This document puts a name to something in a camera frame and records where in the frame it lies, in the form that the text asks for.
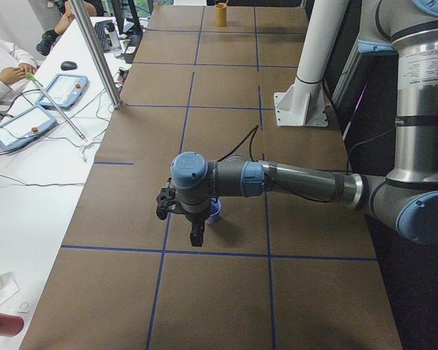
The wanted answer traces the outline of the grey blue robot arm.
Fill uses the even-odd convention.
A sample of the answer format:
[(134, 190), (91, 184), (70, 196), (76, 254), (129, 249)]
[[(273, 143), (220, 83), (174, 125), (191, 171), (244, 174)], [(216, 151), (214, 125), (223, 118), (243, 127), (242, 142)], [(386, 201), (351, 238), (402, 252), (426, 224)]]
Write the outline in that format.
[(216, 198), (287, 192), (362, 209), (417, 244), (438, 243), (438, 1), (364, 1), (358, 44), (362, 53), (399, 56), (395, 161), (386, 176), (184, 152), (156, 199), (158, 218), (185, 216), (191, 244), (201, 246)]

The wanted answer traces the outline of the person hand on desk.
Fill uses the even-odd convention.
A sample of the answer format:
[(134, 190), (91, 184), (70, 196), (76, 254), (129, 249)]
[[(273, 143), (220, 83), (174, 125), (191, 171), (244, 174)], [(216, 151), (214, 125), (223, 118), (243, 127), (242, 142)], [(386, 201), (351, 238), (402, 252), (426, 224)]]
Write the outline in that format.
[(26, 78), (27, 73), (35, 74), (37, 68), (28, 63), (19, 63), (17, 67), (6, 67), (0, 73), (0, 81), (5, 85), (13, 85)]

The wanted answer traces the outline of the white sleeved forearm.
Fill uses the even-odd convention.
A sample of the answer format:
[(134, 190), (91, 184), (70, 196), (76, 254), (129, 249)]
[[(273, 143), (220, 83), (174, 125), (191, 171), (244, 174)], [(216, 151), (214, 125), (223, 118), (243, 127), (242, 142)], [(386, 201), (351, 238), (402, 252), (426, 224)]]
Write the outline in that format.
[[(0, 73), (6, 67), (17, 67), (19, 63), (28, 63), (37, 68), (33, 56), (19, 48), (16, 44), (0, 39)], [(28, 79), (22, 79), (13, 85), (5, 85), (0, 81), (0, 106), (10, 106), (28, 84)]]

